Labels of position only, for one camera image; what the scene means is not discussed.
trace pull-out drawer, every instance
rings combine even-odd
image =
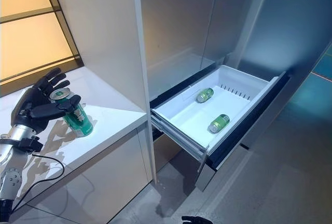
[[[151,109],[153,124],[202,163],[216,170],[288,81],[286,73],[265,81],[220,66],[161,105]],[[214,95],[196,97],[205,88]],[[219,133],[208,130],[220,114],[230,122]]]

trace green can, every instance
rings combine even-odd
[[[213,93],[214,92],[213,92],[212,88],[206,88],[197,95],[196,100],[199,103],[203,103],[203,102],[207,101],[209,98],[211,98]]]
[[[74,95],[75,94],[71,92],[69,88],[60,88],[50,94],[50,99],[54,102],[63,102]],[[78,104],[72,113],[66,114],[63,117],[63,120],[68,124],[72,131],[75,132],[77,137],[87,136],[93,130],[93,125],[88,119],[81,104]]]
[[[226,114],[219,115],[209,125],[209,130],[212,133],[220,132],[229,123],[229,117]]]

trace window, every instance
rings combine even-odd
[[[83,66],[58,0],[1,0],[0,96]]]

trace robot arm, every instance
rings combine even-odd
[[[9,222],[28,155],[43,147],[36,135],[45,130],[49,120],[71,113],[80,101],[78,95],[61,103],[50,101],[52,91],[70,84],[68,80],[58,84],[65,77],[55,68],[29,88],[11,113],[9,133],[0,137],[0,224]]]

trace refrigerator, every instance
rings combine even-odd
[[[207,186],[250,149],[332,39],[332,0],[141,0],[153,126],[200,162]],[[205,103],[197,94],[212,88]],[[220,114],[230,122],[214,134]]]

